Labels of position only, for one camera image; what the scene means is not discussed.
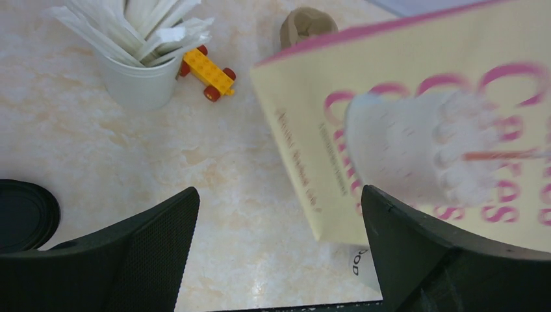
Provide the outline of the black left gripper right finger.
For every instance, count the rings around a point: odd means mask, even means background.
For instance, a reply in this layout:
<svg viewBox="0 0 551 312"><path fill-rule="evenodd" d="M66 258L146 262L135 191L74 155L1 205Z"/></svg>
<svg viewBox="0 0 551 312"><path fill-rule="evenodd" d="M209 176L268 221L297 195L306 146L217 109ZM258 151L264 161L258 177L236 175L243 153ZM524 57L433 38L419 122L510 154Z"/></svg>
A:
<svg viewBox="0 0 551 312"><path fill-rule="evenodd" d="M365 186L363 218L388 311L549 311L550 254L491 240Z"/></svg>

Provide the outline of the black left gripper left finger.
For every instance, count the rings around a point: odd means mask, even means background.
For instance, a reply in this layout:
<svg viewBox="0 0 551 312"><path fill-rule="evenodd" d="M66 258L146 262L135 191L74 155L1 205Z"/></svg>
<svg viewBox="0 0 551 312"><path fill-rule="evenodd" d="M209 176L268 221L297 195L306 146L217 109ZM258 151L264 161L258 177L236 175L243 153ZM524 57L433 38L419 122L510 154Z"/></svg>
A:
<svg viewBox="0 0 551 312"><path fill-rule="evenodd" d="M198 191L49 250L1 256L2 311L173 311Z"/></svg>

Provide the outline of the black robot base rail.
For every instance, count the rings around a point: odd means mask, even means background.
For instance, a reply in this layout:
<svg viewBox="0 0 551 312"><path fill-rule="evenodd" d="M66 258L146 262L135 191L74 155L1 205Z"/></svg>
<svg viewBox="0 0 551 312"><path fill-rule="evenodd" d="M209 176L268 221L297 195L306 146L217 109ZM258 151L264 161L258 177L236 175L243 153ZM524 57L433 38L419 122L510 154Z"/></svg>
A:
<svg viewBox="0 0 551 312"><path fill-rule="evenodd" d="M300 305L251 309L221 310L217 312L385 312L383 301L346 302L336 304Z"/></svg>

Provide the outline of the kraft pink paper bag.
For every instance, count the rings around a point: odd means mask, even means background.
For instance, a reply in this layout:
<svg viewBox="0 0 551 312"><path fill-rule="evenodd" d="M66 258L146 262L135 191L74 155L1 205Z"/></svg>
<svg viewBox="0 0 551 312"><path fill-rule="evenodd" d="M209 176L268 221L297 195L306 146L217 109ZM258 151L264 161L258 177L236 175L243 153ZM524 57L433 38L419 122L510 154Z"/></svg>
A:
<svg viewBox="0 0 551 312"><path fill-rule="evenodd" d="M550 250L550 2L486 1L355 27L250 71L318 241L366 245L362 189Z"/></svg>

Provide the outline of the brown cardboard cup carrier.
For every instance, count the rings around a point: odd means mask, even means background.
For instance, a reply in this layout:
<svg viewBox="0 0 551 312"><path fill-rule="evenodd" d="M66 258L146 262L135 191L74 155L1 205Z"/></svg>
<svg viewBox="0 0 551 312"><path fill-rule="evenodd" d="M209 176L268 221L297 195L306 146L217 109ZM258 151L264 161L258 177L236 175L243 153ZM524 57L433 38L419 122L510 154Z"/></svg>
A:
<svg viewBox="0 0 551 312"><path fill-rule="evenodd" d="M280 48L287 49L315 36L338 30L335 20L328 13L312 7L299 7L291 11L281 24Z"/></svg>

